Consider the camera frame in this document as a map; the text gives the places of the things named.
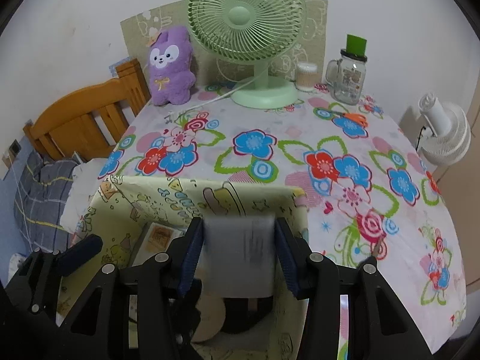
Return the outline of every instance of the fan base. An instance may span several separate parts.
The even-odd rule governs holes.
[[[243,79],[235,85],[235,88],[251,79],[252,77]],[[297,96],[297,90],[292,82],[280,77],[268,76],[267,87],[256,88],[255,82],[252,82],[232,93],[231,98],[244,107],[271,109],[293,104],[297,100]]]

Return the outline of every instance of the wooden bed frame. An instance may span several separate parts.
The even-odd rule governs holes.
[[[54,102],[23,132],[35,150],[59,160],[76,151],[84,159],[108,157],[109,145],[92,112],[97,111],[117,143],[128,128],[119,106],[126,100],[135,116],[150,99],[139,62],[134,59],[116,67],[118,78],[72,92]]]

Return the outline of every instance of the pillow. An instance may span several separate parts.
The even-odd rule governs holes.
[[[75,234],[78,221],[90,205],[93,195],[102,182],[97,177],[106,160],[106,158],[94,158],[87,163],[81,163],[71,174],[73,184],[60,218],[60,226],[71,234]]]
[[[59,219],[76,166],[78,162],[72,159],[53,161],[35,150],[29,154],[13,204],[15,222],[27,250],[36,247],[47,252],[67,249],[71,236],[63,231]]]

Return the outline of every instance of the glass mason jar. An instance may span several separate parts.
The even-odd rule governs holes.
[[[327,83],[333,88],[333,97],[339,102],[356,105],[362,93],[367,69],[367,57],[340,50],[342,58],[333,59],[327,65]]]

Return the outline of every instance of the yellow bow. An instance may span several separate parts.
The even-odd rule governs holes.
[[[158,90],[161,91],[162,90],[162,85],[163,84],[166,84],[166,83],[169,83],[170,82],[170,79],[168,77],[165,77],[164,79],[156,79],[154,80],[154,83],[158,85]]]

